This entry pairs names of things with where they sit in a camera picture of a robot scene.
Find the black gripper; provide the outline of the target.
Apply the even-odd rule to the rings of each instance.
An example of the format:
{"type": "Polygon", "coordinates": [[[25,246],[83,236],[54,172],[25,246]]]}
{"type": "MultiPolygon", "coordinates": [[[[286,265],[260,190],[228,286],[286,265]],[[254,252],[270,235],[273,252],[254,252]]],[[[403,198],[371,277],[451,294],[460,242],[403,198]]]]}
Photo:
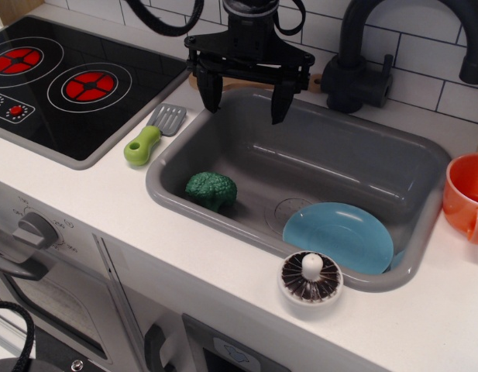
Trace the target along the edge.
{"type": "Polygon", "coordinates": [[[229,9],[228,29],[220,33],[188,36],[187,64],[197,78],[205,108],[215,113],[222,99],[222,78],[238,78],[274,85],[271,98],[272,124],[284,121],[294,95],[309,82],[315,58],[282,40],[278,34],[301,31],[280,27],[278,11],[246,13],[229,9]]]}

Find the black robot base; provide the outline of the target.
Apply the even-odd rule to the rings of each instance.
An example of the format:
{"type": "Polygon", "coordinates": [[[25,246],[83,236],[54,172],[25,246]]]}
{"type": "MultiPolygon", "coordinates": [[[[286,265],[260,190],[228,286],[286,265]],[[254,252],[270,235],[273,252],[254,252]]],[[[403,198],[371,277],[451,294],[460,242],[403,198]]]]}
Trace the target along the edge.
{"type": "Polygon", "coordinates": [[[101,371],[42,330],[22,306],[0,301],[0,371],[101,371]]]}

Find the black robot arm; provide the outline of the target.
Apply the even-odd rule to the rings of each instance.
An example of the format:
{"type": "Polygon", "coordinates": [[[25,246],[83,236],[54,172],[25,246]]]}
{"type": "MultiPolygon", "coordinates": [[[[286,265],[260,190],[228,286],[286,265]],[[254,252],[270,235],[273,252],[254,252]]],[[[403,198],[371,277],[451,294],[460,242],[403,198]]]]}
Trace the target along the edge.
{"type": "Polygon", "coordinates": [[[197,79],[205,108],[217,112],[224,78],[236,78],[273,86],[272,123],[283,122],[294,96],[308,88],[315,57],[291,46],[278,34],[299,33],[305,7],[296,1],[301,22],[293,29],[280,27],[278,1],[224,1],[228,29],[221,33],[189,36],[187,66],[197,79]]]}

